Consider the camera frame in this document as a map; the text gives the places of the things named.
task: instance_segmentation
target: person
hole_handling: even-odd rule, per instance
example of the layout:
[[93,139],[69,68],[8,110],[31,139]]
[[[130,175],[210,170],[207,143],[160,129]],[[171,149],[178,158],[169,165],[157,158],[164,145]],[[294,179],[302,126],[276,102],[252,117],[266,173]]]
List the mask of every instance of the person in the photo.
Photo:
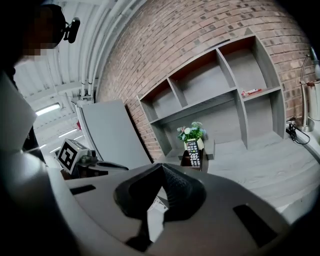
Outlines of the person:
[[[62,40],[66,20],[60,6],[45,4],[34,6],[26,15],[15,20],[17,26],[10,30],[10,37],[3,49],[7,49],[1,69],[5,71],[15,88],[18,90],[14,75],[14,66],[23,58],[34,59],[40,56],[42,50],[55,48]],[[32,127],[25,139],[22,150],[38,157],[45,163],[45,159]]]

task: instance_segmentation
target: gray panel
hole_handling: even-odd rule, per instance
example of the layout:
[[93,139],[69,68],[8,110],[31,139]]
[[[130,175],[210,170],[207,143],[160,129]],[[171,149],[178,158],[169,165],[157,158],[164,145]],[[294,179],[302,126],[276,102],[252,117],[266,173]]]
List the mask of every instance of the gray panel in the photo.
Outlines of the gray panel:
[[173,149],[182,149],[184,144],[177,138],[177,128],[190,127],[194,121],[201,122],[207,131],[206,140],[215,143],[225,143],[241,138],[237,109],[234,101],[208,108],[204,111],[188,115],[184,118],[167,123],[163,128]]
[[221,66],[221,69],[228,80],[228,83],[231,87],[237,88],[236,91],[234,91],[234,102],[236,106],[236,111],[238,113],[238,119],[239,119],[239,124],[240,124],[240,130],[241,130],[241,139],[244,143],[244,145],[248,148],[248,118],[247,118],[247,113],[245,111],[245,105],[242,100],[242,96],[240,94],[240,88],[238,85],[238,82],[235,78],[235,75],[233,71],[231,70],[228,62],[226,61],[225,57],[223,54],[220,52],[219,49],[216,50],[217,52],[217,58],[219,65]]
[[207,159],[214,160],[216,157],[216,141],[211,140],[209,143],[206,143],[204,147]]
[[0,150],[17,152],[22,149],[37,115],[2,70],[0,83]]
[[146,118],[148,119],[149,122],[158,118],[154,107],[149,102],[144,102],[144,101],[140,101],[140,100],[139,100],[139,102],[140,102],[142,110],[145,113]]
[[170,145],[165,131],[158,124],[151,124],[151,128],[160,145],[160,148],[162,149],[162,152],[165,155],[168,154],[172,150],[172,147]]
[[204,65],[178,82],[188,104],[221,95],[230,87],[216,62]]
[[97,155],[97,157],[98,157],[98,160],[99,160],[99,161],[102,161],[103,158],[102,158],[102,156],[100,155],[100,152],[99,152],[99,150],[98,150],[95,142],[93,141],[93,139],[92,139],[92,137],[91,137],[89,128],[88,128],[87,123],[86,123],[86,121],[85,121],[84,110],[83,110],[82,107],[79,107],[79,111],[78,111],[77,114],[80,115],[80,116],[79,116],[79,123],[80,123],[80,125],[81,125],[82,132],[83,132],[84,137],[89,140],[89,143],[90,143],[91,147],[95,150],[95,153],[96,153],[96,155]]
[[238,90],[234,92],[234,103],[235,103],[236,111],[238,113],[241,139],[245,147],[248,148],[248,134],[249,134],[248,117],[245,111],[245,105],[241,99],[241,95]]
[[150,164],[121,100],[82,107],[84,121],[102,159],[129,169]]
[[225,57],[222,55],[221,51],[219,49],[216,50],[216,57],[218,60],[218,64],[229,84],[230,88],[233,88],[236,86],[236,80],[234,77],[234,74],[232,73],[232,70],[229,66],[229,64],[227,63]]
[[258,63],[266,86],[268,88],[279,87],[280,82],[275,66],[261,41],[256,37],[252,48],[252,53]]
[[169,115],[165,118],[159,119],[156,122],[159,124],[166,124],[176,119],[180,119],[180,118],[192,115],[194,113],[204,111],[208,108],[212,108],[214,106],[218,106],[220,104],[232,101],[233,99],[234,99],[233,93],[227,92],[222,95],[218,95],[214,98],[210,98],[206,101],[200,101],[200,102],[196,102],[193,105],[188,105],[187,107],[184,107],[181,111],[174,113],[172,115]]
[[183,94],[183,92],[181,91],[181,89],[179,88],[179,86],[177,86],[177,83],[171,79],[170,77],[168,77],[168,83],[173,91],[173,94],[175,95],[176,99],[179,101],[181,107],[185,107],[186,105],[188,105],[187,100],[185,95]]
[[273,131],[284,138],[286,134],[286,110],[282,91],[274,91],[269,94],[269,97],[272,110]]
[[165,117],[168,114],[182,109],[171,88],[159,93],[153,99],[152,105],[159,118]]
[[249,49],[238,50],[224,57],[230,65],[241,91],[267,88],[260,67]]
[[244,105],[248,118],[249,141],[273,130],[273,116],[268,95],[248,100]]

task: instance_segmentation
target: red object on shelf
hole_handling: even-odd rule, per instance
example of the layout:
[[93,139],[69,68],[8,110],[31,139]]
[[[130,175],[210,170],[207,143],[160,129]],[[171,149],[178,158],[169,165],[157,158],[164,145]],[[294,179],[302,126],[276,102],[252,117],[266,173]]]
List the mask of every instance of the red object on shelf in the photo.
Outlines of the red object on shelf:
[[78,126],[78,129],[82,131],[79,120],[78,120],[78,122],[76,122],[76,125]]
[[248,92],[248,95],[255,94],[255,93],[260,92],[260,91],[262,91],[262,89],[258,89],[258,90],[253,91],[253,92]]

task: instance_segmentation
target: shelf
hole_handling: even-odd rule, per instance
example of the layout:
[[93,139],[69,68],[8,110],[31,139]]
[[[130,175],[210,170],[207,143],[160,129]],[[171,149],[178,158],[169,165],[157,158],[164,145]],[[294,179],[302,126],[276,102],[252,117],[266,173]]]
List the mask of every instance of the shelf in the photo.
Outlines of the shelf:
[[199,111],[204,111],[208,108],[212,108],[214,106],[232,101],[234,99],[234,96],[232,94],[233,91],[237,90],[236,88],[229,88],[222,92],[222,94],[214,95],[210,98],[199,100],[198,102],[195,102],[191,105],[187,105],[183,107],[180,110],[177,110],[175,112],[172,112],[171,114],[168,114],[166,116],[163,116],[161,118],[157,118],[150,122],[150,124],[160,123],[160,124],[166,124],[168,122],[172,122],[176,119],[184,118],[186,116],[192,115],[194,113],[197,113]]
[[[245,36],[193,57],[139,98],[167,159],[184,151],[177,128],[194,121],[207,130],[205,141],[223,144],[219,147],[225,152],[232,150],[228,147],[233,142],[250,150],[269,133],[284,138],[279,77],[266,48],[251,33],[247,29]],[[241,96],[242,90],[252,89],[262,91]]]
[[258,92],[255,92],[247,97],[244,97],[243,98],[243,101],[246,102],[246,101],[250,101],[250,100],[253,100],[255,98],[258,98],[258,97],[261,97],[263,95],[266,95],[266,94],[270,94],[270,93],[273,93],[275,91],[279,91],[281,90],[281,87],[275,87],[275,88],[267,88],[267,89],[262,89],[261,91],[258,91]]
[[168,81],[182,107],[204,101],[207,95],[223,94],[235,87],[214,49],[186,64],[172,74]]
[[275,132],[283,138],[285,131],[285,116],[282,111],[283,96],[281,88],[270,89],[255,98],[244,102],[248,119],[248,140],[252,141]]
[[166,79],[142,97],[140,103],[149,122],[182,108]]
[[241,91],[279,86],[276,69],[267,50],[256,36],[247,36],[218,49],[231,67]]

